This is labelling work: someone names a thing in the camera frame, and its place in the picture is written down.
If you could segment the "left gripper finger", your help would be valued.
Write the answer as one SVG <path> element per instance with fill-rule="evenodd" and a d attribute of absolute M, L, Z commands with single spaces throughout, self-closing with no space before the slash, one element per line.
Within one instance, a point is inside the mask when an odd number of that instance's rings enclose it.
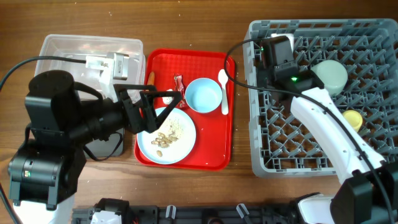
<path fill-rule="evenodd" d="M 166 120 L 171 111 L 178 105 L 182 98 L 174 98 L 173 102 L 169 104 L 160 114 L 155 113 L 155 126 L 159 129 Z"/>
<path fill-rule="evenodd" d="M 140 96 L 142 98 L 181 98 L 182 95 L 179 91 L 141 91 Z"/>

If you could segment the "light blue bowl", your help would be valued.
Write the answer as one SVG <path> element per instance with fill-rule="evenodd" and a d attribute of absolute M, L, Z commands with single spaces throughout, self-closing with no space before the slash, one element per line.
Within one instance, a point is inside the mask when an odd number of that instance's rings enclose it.
<path fill-rule="evenodd" d="M 197 113 L 210 113 L 221 104 L 221 87 L 210 78 L 197 78 L 187 86 L 185 101 Z"/>

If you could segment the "green bowl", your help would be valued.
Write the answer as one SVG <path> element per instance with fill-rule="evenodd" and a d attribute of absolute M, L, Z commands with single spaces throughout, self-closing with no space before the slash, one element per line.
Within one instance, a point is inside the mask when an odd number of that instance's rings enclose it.
<path fill-rule="evenodd" d="M 330 96 L 340 94 L 348 81 L 347 70 L 335 60 L 322 61 L 313 66 L 311 71 L 323 82 Z"/>

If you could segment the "yellow cup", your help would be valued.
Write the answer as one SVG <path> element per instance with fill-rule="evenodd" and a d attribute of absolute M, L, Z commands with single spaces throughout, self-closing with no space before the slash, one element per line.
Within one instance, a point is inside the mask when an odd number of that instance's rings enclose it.
<path fill-rule="evenodd" d="M 355 110 L 347 110 L 343 112 L 343 117 L 345 118 L 345 120 L 347 120 L 347 122 L 349 122 L 351 127 L 356 132 L 358 132 L 361 129 L 361 126 L 363 125 L 363 117 L 359 112 Z"/>

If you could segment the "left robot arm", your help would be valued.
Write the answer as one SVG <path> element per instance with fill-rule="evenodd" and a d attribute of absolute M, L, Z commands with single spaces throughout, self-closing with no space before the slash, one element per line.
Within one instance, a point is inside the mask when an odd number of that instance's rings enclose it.
<path fill-rule="evenodd" d="M 66 223 L 79 176 L 93 157 L 87 145 L 122 129 L 152 133 L 182 98 L 177 91 L 139 85 L 141 98 L 133 102 L 129 90 L 132 85 L 116 84 L 104 97 L 63 70 L 30 81 L 25 98 L 30 123 L 9 163 L 10 189 L 4 199 L 15 223 Z"/>

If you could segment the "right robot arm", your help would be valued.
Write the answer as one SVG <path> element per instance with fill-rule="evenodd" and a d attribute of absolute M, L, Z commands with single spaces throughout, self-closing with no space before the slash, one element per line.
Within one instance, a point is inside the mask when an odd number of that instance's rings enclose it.
<path fill-rule="evenodd" d="M 259 41 L 264 87 L 290 103 L 290 112 L 315 138 L 335 169 L 340 189 L 298 201 L 304 223 L 396 223 L 397 163 L 388 163 L 344 118 L 332 96 L 348 81 L 345 67 L 325 60 L 300 71 L 286 35 Z"/>

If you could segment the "grey dishwasher rack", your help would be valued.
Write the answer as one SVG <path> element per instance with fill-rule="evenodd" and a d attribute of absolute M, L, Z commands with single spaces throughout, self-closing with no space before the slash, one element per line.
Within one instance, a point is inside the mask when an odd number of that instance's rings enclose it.
<path fill-rule="evenodd" d="M 348 72 L 345 89 L 333 97 L 340 111 L 363 118 L 359 135 L 387 162 L 397 160 L 397 22 L 392 19 L 257 20 L 243 45 L 249 85 L 249 137 L 254 175 L 262 178 L 332 175 L 316 140 L 267 91 L 257 91 L 258 39 L 292 34 L 300 71 L 335 60 Z"/>

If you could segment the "orange carrot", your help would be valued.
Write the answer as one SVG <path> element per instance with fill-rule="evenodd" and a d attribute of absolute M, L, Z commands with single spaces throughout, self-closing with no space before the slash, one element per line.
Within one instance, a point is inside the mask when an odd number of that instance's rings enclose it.
<path fill-rule="evenodd" d="M 147 80 L 147 85 L 154 85 L 155 82 L 155 73 L 150 72 L 148 80 Z"/>

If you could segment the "white crumpled tissue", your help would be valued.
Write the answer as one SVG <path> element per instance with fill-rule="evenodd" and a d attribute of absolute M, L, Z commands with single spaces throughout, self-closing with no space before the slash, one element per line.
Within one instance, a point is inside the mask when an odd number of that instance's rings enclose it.
<path fill-rule="evenodd" d="M 174 98 L 172 96 L 164 96 L 162 98 L 162 101 L 165 105 L 169 105 L 171 104 L 171 102 L 173 102 Z"/>

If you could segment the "peanut pile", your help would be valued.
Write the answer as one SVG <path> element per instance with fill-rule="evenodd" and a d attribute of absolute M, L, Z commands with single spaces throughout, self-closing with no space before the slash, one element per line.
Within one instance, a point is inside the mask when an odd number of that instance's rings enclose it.
<path fill-rule="evenodd" d="M 178 141 L 178 137 L 171 134 L 166 135 L 164 133 L 157 133 L 157 136 L 150 142 L 153 146 L 157 146 L 156 154 L 159 157 L 163 156 L 162 149 L 167 149 L 171 144 Z"/>

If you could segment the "red snack wrapper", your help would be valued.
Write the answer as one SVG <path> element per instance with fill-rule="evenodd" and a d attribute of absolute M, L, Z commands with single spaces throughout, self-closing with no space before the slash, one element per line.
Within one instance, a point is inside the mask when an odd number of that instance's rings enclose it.
<path fill-rule="evenodd" d="M 182 75 L 175 74 L 174 75 L 174 81 L 175 81 L 175 90 L 179 91 L 181 96 L 182 96 L 182 99 L 178 103 L 177 107 L 179 109 L 185 109 L 188 105 L 187 105 L 187 102 L 185 100 L 185 87 L 184 87 L 184 84 L 183 84 Z"/>

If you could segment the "white plastic spoon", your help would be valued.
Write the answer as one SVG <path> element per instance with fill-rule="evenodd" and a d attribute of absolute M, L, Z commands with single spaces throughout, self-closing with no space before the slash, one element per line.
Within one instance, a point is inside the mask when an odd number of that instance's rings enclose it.
<path fill-rule="evenodd" d="M 223 115 L 227 115 L 229 113 L 228 99 L 227 99 L 227 94 L 226 94 L 226 84 L 227 84 L 228 80 L 229 80 L 229 78 L 228 78 L 225 70 L 221 69 L 218 73 L 218 81 L 221 85 L 221 91 L 222 91 L 221 112 Z"/>

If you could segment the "black plastic tray bin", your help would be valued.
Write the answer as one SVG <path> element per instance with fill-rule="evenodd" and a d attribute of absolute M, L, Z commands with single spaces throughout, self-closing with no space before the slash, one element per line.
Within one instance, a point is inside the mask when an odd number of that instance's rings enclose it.
<path fill-rule="evenodd" d="M 119 147 L 116 149 L 112 157 L 118 157 L 123 153 L 124 150 L 124 128 L 117 130 L 118 133 L 122 134 L 122 141 Z M 119 142 L 119 134 L 114 133 L 110 135 L 108 141 L 101 141 L 99 139 L 86 145 L 86 147 L 94 154 L 96 157 L 106 157 L 110 155 L 117 143 Z"/>

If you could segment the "red serving tray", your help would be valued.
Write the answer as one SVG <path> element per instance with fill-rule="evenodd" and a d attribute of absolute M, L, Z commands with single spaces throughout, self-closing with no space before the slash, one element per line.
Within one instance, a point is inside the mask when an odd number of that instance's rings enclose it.
<path fill-rule="evenodd" d="M 147 60 L 147 73 L 155 73 L 154 85 L 159 91 L 175 90 L 174 75 L 183 78 L 185 90 L 197 78 L 210 78 L 217 82 L 218 73 L 225 69 L 234 75 L 235 64 L 224 53 L 181 49 L 157 49 Z M 234 83 L 226 84 L 229 113 L 223 115 L 221 104 L 210 113 L 197 113 L 189 106 L 180 109 L 192 119 L 197 139 L 191 153 L 183 160 L 169 165 L 156 164 L 140 152 L 137 139 L 134 146 L 136 159 L 147 166 L 171 167 L 178 169 L 220 170 L 225 168 L 231 157 L 233 130 Z"/>

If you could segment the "clear plastic bin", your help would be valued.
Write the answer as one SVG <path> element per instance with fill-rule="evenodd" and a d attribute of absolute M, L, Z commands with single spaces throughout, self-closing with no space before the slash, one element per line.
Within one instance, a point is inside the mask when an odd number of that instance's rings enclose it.
<path fill-rule="evenodd" d="M 41 56 L 56 56 L 86 60 L 90 57 L 110 57 L 113 53 L 123 54 L 128 60 L 127 78 L 114 79 L 114 84 L 142 85 L 145 79 L 146 59 L 143 54 L 143 43 L 139 39 L 118 37 L 98 37 L 89 35 L 46 36 L 40 51 Z M 73 75 L 76 82 L 83 83 L 102 93 L 100 86 L 101 70 L 87 68 L 82 63 L 70 63 L 59 60 L 39 60 L 35 74 L 49 70 L 64 70 Z"/>

